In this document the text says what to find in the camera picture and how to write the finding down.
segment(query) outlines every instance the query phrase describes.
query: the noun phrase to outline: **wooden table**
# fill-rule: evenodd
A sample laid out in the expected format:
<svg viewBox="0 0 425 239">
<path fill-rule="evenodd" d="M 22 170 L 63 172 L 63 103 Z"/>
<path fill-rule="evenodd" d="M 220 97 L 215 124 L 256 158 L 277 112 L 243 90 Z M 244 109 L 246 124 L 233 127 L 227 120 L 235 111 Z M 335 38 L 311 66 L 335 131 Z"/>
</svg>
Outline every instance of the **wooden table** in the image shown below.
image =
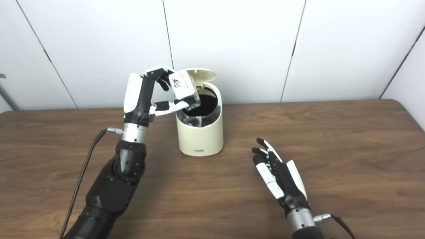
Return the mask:
<svg viewBox="0 0 425 239">
<path fill-rule="evenodd" d="M 110 238 L 290 238 L 283 210 L 252 163 L 256 137 L 293 159 L 313 214 L 342 217 L 359 239 L 425 238 L 425 133 L 393 100 L 226 105 L 224 148 L 182 154 L 173 115 L 146 137 L 147 170 Z M 0 116 L 0 238 L 57 238 L 87 151 L 122 109 Z M 70 225 L 118 135 L 95 148 Z M 327 238 L 348 238 L 334 221 Z"/>
</svg>

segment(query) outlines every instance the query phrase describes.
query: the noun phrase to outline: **prosthetic hand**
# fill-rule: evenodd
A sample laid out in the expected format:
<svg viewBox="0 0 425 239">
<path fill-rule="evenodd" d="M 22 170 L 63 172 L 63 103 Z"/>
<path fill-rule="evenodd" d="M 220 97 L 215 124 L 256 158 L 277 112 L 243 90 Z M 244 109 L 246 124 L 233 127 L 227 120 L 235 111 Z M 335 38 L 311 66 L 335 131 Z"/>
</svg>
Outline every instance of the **prosthetic hand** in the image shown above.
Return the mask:
<svg viewBox="0 0 425 239">
<path fill-rule="evenodd" d="M 172 88 L 175 98 L 173 102 L 164 101 L 151 105 L 155 82 L 165 91 Z M 175 72 L 162 65 L 148 69 L 141 76 L 136 73 L 130 75 L 124 99 L 124 129 L 107 129 L 109 132 L 122 134 L 122 138 L 116 145 L 115 155 L 100 171 L 89 190 L 86 207 L 64 236 L 65 239 L 108 237 L 116 219 L 126 211 L 143 176 L 146 157 L 146 145 L 143 141 L 149 123 L 155 116 L 183 108 L 190 110 L 196 106 L 199 106 L 199 96 L 185 72 Z"/>
<path fill-rule="evenodd" d="M 316 222 L 330 218 L 330 214 L 313 217 L 306 190 L 294 161 L 284 163 L 273 147 L 257 138 L 264 149 L 252 148 L 254 164 L 267 187 L 284 208 L 293 239 L 324 239 Z"/>
</svg>

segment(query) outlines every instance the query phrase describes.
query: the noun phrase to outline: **trash can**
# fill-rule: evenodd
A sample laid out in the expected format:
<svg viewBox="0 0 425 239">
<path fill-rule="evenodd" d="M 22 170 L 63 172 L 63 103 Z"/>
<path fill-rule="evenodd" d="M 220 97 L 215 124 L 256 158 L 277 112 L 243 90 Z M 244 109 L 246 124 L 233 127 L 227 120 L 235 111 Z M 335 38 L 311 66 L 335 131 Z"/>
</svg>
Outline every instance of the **trash can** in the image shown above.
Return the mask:
<svg viewBox="0 0 425 239">
<path fill-rule="evenodd" d="M 215 79 L 213 71 L 202 68 L 186 69 L 193 78 L 201 105 L 176 112 L 178 146 L 191 156 L 209 156 L 223 148 L 223 112 L 218 88 L 209 83 Z"/>
</svg>

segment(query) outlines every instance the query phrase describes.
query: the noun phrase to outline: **trash can lid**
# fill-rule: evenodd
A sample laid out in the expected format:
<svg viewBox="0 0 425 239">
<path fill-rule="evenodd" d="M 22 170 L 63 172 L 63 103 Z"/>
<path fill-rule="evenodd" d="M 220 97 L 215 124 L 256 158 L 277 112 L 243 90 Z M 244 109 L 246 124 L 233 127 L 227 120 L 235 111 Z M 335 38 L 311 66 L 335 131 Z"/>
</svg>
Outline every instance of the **trash can lid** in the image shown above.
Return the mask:
<svg viewBox="0 0 425 239">
<path fill-rule="evenodd" d="M 193 77 L 196 86 L 202 86 L 203 82 L 211 81 L 217 76 L 215 72 L 204 68 L 189 68 L 185 70 Z"/>
</svg>

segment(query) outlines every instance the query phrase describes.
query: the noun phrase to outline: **metal connector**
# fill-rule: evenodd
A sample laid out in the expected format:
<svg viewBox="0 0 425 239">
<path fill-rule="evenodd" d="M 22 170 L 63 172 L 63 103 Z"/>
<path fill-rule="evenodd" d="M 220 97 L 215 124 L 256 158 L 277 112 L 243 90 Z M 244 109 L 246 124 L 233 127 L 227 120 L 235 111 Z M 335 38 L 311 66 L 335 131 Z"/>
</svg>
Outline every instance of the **metal connector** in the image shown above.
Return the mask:
<svg viewBox="0 0 425 239">
<path fill-rule="evenodd" d="M 111 128 L 108 127 L 106 129 L 108 132 L 114 133 L 114 134 L 124 134 L 124 130 L 120 129 L 120 128 Z"/>
<path fill-rule="evenodd" d="M 331 215 L 326 213 L 326 214 L 322 214 L 322 215 L 318 215 L 313 217 L 314 222 L 321 222 L 323 220 L 329 219 L 331 218 Z"/>
</svg>

